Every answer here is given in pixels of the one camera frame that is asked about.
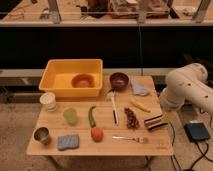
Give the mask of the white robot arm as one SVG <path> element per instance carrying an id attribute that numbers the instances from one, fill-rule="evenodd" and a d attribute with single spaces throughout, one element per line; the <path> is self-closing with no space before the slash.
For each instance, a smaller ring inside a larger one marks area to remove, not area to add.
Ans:
<path id="1" fill-rule="evenodd" d="M 200 63 L 170 71 L 159 96 L 160 105 L 165 111 L 177 111 L 188 100 L 213 115 L 213 88 L 205 84 L 207 77 L 207 69 Z"/>

